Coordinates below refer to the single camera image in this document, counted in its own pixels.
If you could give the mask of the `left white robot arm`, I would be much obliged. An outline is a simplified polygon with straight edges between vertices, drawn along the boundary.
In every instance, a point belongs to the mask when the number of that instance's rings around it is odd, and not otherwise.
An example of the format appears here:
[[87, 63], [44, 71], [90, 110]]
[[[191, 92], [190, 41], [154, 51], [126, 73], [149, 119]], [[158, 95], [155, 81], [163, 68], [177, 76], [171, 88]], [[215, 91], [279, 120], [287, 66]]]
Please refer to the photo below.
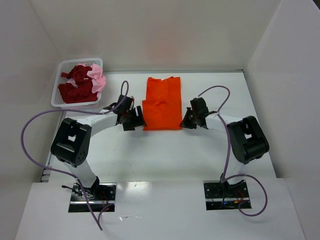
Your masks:
[[103, 108], [98, 114], [81, 119], [65, 118], [56, 133], [50, 151], [81, 181], [86, 193], [97, 196], [102, 191], [100, 180], [87, 161], [91, 137], [117, 125], [124, 131], [145, 127], [141, 106], [134, 106], [134, 98], [120, 95], [118, 102]]

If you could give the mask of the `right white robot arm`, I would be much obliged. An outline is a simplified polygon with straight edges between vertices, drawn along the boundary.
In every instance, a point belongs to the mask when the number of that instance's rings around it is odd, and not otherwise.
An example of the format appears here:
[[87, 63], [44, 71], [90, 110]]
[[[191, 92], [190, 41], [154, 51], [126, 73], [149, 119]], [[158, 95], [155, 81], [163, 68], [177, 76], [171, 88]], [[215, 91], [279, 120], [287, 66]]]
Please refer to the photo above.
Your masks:
[[262, 158], [270, 150], [269, 142], [254, 116], [239, 118], [209, 111], [202, 97], [190, 101], [180, 126], [186, 129], [201, 127], [226, 134], [227, 160], [220, 177], [226, 189], [243, 182], [247, 175], [246, 165]]

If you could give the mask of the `orange t shirt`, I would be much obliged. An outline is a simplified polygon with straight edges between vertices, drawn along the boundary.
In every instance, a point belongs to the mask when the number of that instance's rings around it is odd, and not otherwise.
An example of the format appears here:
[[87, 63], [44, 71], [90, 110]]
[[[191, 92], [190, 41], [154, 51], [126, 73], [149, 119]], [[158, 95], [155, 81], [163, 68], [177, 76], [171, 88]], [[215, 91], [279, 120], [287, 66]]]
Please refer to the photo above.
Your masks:
[[181, 78], [157, 79], [149, 77], [146, 97], [142, 101], [146, 123], [144, 131], [176, 131], [182, 122]]

